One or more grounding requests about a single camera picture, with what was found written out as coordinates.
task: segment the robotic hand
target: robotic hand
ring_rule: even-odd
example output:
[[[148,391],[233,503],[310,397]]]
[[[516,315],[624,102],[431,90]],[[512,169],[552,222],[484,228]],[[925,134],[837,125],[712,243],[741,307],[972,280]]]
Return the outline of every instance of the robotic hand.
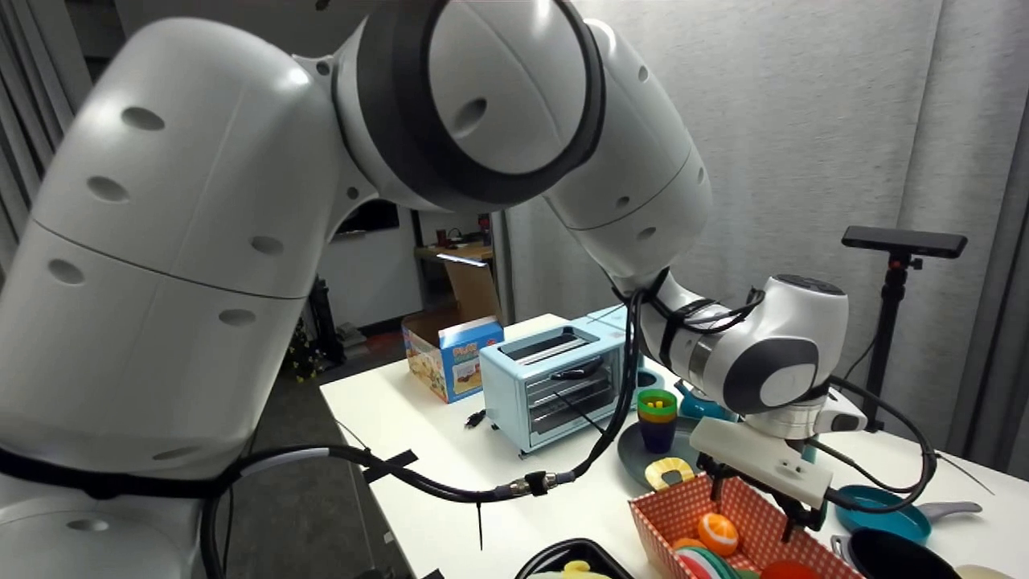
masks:
[[[631,45],[567,0],[384,0],[312,62],[214,23],[148,26],[84,102],[0,299],[14,577],[193,573],[197,489],[242,453],[322,247],[375,196],[457,211],[542,196],[648,297],[650,349],[750,416],[694,445],[821,504],[828,477],[769,458],[794,461],[780,441],[821,420],[845,297],[773,277],[762,301],[724,307],[667,273],[712,186]]]

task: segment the cardboard box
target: cardboard box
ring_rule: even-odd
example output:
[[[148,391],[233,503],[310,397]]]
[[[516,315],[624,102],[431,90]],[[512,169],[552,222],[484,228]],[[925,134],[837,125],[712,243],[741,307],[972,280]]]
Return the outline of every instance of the cardboard box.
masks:
[[[484,388],[479,349],[504,340],[494,318],[467,320],[463,313],[422,313],[403,326],[407,371],[443,402]]]

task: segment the red basket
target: red basket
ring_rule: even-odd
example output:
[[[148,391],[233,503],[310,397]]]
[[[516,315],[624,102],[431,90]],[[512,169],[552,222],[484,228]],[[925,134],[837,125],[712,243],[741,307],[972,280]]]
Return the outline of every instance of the red basket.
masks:
[[[724,478],[718,503],[712,503],[712,478],[694,477],[684,486],[673,486],[667,492],[650,492],[631,503],[637,531],[642,538],[648,557],[663,577],[690,579],[684,567],[679,567],[673,542],[679,538],[694,538],[697,522],[708,511],[727,515],[741,531],[741,554],[729,557],[735,568],[764,568],[776,558],[794,558],[812,567],[821,579],[861,579],[844,558],[837,558],[828,548],[821,548],[808,531],[794,531],[788,542],[784,524],[788,516],[754,492],[742,478]]]

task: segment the black device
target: black device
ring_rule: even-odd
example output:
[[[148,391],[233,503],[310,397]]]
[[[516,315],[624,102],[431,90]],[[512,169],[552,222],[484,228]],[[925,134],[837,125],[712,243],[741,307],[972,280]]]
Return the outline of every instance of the black device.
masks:
[[[908,269],[922,269],[920,257],[942,257],[956,261],[962,257],[967,238],[966,233],[942,233],[942,230],[909,230],[909,228],[865,228],[850,224],[844,230],[845,247],[865,247],[865,252],[885,252],[888,255],[888,273],[881,284],[881,305],[877,305],[877,326],[870,340],[870,365],[865,388],[881,394],[881,379],[888,374],[892,345],[894,345],[894,326],[897,307],[904,299]],[[877,406],[865,397],[861,411],[868,416],[868,432],[881,427]]]

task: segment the table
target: table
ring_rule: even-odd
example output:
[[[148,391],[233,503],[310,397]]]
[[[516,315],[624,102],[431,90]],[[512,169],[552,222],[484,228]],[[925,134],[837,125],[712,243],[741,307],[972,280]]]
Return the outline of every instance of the table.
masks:
[[[508,328],[508,338],[534,333],[539,328],[563,326],[555,315],[539,315]],[[378,458],[414,449],[417,474],[436,477],[450,486],[492,489],[518,478],[532,468],[567,468],[586,458],[594,445],[593,432],[581,432],[534,458],[518,449],[485,425],[467,427],[467,418],[484,409],[484,394],[457,406],[441,406],[428,386],[407,376],[404,360],[387,364],[338,381],[322,386],[332,416],[359,434]],[[894,434],[828,434],[828,445],[851,453],[888,483],[912,483],[920,453],[909,441]],[[834,486],[859,483],[854,474],[831,458],[821,458],[834,468]],[[1029,522],[1029,483],[959,461],[982,483],[993,489],[986,495],[967,477],[938,462],[938,474],[922,498],[973,498],[985,515],[972,522],[944,522],[933,531],[928,548],[950,564],[986,564],[1009,577],[1029,568],[1029,549],[1018,548],[1018,524]],[[479,527],[474,504],[450,504],[422,495],[395,478],[375,478],[372,495],[404,549],[414,577],[441,568],[446,579],[516,577],[529,557],[567,539],[593,538],[614,554],[626,573],[655,577],[648,564],[637,538],[626,498],[637,486],[610,449],[576,486],[563,486],[542,498],[521,498],[484,508],[485,548],[479,549]],[[831,522],[816,534],[828,539],[838,534]]]

